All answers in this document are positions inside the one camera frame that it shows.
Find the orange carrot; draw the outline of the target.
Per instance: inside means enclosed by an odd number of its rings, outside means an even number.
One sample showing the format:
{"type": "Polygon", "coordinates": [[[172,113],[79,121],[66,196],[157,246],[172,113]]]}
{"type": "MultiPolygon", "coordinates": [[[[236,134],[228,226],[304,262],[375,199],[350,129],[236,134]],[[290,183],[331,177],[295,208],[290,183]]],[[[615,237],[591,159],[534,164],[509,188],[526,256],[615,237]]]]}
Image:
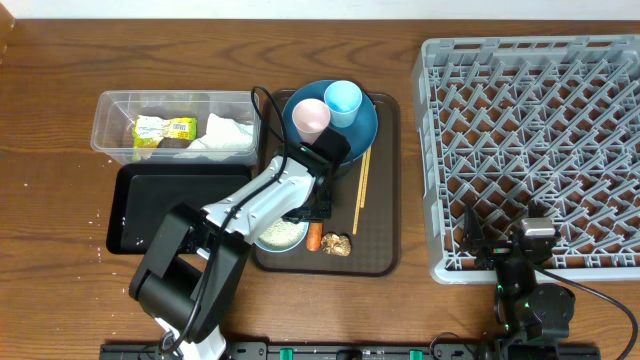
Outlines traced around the orange carrot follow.
{"type": "Polygon", "coordinates": [[[321,247],[323,237],[323,223],[314,222],[309,225],[306,239],[306,248],[311,252],[316,252],[321,247]]]}

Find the brown mushroom piece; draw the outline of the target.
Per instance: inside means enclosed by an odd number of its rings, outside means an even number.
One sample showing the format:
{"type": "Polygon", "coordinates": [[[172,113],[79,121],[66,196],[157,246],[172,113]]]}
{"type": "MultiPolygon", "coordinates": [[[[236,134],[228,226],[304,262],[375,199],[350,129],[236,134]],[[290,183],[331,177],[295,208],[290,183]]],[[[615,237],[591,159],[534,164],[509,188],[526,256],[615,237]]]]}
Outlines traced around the brown mushroom piece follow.
{"type": "Polygon", "coordinates": [[[321,240],[322,251],[329,255],[349,256],[352,251],[351,242],[348,236],[336,233],[327,233],[321,240]]]}

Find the white napkin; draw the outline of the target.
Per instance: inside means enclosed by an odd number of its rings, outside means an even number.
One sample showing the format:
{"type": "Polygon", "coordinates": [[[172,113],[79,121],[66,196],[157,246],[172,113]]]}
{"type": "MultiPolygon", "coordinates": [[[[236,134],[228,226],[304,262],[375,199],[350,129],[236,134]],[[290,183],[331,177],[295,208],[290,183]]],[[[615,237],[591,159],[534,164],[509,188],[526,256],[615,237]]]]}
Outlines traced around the white napkin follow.
{"type": "Polygon", "coordinates": [[[205,134],[191,142],[191,150],[244,150],[254,139],[254,126],[211,113],[207,119],[205,134]]]}

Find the yellow green snack wrapper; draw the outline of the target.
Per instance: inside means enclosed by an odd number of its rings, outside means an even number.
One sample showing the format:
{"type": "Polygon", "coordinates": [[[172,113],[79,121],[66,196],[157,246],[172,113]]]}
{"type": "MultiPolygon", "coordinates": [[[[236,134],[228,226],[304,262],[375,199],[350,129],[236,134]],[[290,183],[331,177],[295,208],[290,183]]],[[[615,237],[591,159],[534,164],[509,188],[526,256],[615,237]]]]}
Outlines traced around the yellow green snack wrapper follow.
{"type": "Polygon", "coordinates": [[[139,115],[132,135],[133,160],[147,159],[158,148],[187,148],[196,139],[197,119],[192,117],[165,119],[139,115]]]}

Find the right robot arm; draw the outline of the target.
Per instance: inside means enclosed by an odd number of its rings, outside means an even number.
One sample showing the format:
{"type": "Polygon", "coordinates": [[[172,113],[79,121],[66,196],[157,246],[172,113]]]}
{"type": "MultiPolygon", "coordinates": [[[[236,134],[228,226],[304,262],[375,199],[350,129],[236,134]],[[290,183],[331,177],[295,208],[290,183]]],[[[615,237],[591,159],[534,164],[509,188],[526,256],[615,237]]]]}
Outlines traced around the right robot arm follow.
{"type": "Polygon", "coordinates": [[[505,240],[490,238],[469,204],[465,206],[461,249],[478,268],[496,273],[494,311],[506,333],[483,350],[495,359],[557,359],[558,342],[569,336],[575,295],[563,286],[537,281],[537,265],[552,256],[560,232],[531,205],[505,240]]]}

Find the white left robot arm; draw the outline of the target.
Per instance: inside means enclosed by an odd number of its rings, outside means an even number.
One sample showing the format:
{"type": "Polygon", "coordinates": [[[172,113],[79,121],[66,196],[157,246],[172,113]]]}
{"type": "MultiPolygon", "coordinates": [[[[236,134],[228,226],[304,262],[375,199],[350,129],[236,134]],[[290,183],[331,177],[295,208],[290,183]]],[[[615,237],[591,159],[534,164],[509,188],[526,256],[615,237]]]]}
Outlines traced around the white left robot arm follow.
{"type": "Polygon", "coordinates": [[[286,141],[265,170],[222,200],[165,216],[129,286],[130,296],[165,330],[143,349],[156,359],[218,359],[219,325],[256,241],[277,220],[324,220],[335,172],[350,153],[327,128],[311,144],[286,141]]]}

